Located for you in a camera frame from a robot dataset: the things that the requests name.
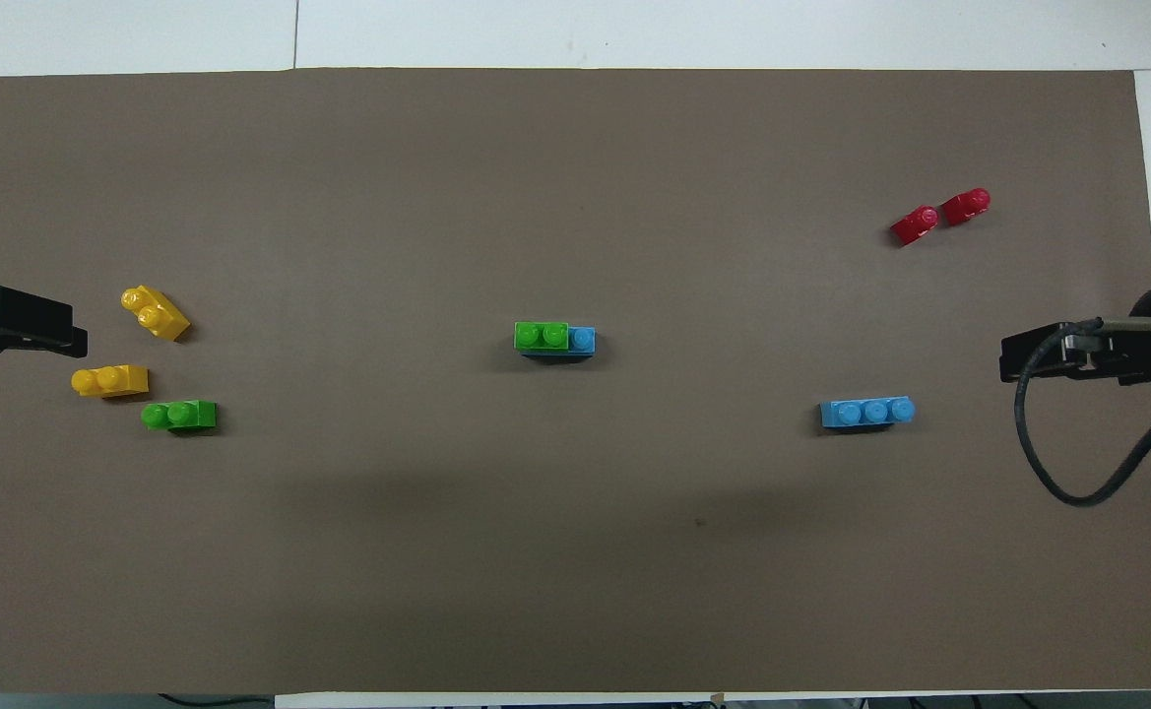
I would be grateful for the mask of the green two-stud toy block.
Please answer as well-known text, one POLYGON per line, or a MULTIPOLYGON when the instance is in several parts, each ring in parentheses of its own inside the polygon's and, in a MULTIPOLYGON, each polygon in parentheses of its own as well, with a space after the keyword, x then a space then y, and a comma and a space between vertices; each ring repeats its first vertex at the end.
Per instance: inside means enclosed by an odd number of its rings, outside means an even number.
POLYGON ((162 401, 142 409, 140 421, 148 430, 206 430, 218 425, 215 401, 162 401))
POLYGON ((517 320, 513 346, 518 352, 567 352, 570 325, 561 320, 517 320))

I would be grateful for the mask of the blue three-stud toy block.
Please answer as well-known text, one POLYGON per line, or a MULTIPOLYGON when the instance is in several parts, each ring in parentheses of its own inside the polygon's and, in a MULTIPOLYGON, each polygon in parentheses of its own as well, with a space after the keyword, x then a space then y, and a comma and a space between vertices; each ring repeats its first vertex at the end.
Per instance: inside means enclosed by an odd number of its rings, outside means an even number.
POLYGON ((853 401, 823 401, 818 405, 824 429, 878 429, 910 422, 916 417, 916 403, 908 396, 853 401))
POLYGON ((595 354, 595 349, 597 343, 595 343, 595 337, 597 337, 597 331, 595 328, 589 326, 569 326, 567 327, 567 346, 565 350, 544 350, 544 349, 528 349, 519 350, 520 354, 525 357, 538 357, 538 358, 585 358, 593 357, 595 354))

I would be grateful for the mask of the yellow two-stud toy block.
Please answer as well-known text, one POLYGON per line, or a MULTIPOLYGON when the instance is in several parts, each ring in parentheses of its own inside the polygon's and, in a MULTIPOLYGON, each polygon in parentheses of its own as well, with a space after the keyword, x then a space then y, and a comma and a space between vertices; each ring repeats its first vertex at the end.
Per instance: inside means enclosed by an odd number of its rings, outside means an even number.
POLYGON ((157 289, 137 285, 125 289, 120 297, 122 308, 137 319, 137 323, 152 336, 177 342, 191 327, 188 318, 157 289))
POLYGON ((81 398, 125 398, 151 390, 148 369, 134 364, 77 369, 70 384, 81 398))

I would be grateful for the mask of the brown table mat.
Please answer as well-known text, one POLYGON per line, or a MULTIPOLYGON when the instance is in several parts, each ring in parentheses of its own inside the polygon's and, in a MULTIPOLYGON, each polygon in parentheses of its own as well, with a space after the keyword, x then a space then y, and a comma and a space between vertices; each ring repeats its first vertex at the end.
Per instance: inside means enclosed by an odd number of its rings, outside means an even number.
POLYGON ((221 413, 0 354, 0 692, 1151 689, 1151 458, 997 366, 1151 288, 1131 73, 0 78, 0 285, 221 413))

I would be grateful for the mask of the red one-stud toy block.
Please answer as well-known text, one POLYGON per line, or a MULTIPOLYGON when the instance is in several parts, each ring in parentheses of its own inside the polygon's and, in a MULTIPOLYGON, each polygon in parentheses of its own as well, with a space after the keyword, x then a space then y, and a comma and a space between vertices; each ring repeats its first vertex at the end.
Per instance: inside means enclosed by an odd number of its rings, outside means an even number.
POLYGON ((904 219, 895 221, 894 224, 890 226, 890 232, 893 232, 895 239, 900 243, 900 246, 908 246, 912 243, 918 241, 927 232, 930 232, 936 226, 939 224, 940 213, 931 205, 920 205, 905 215, 904 219))
POLYGON ((942 205, 942 215, 952 227, 984 214, 991 205, 991 195, 985 188, 973 188, 953 196, 942 205))

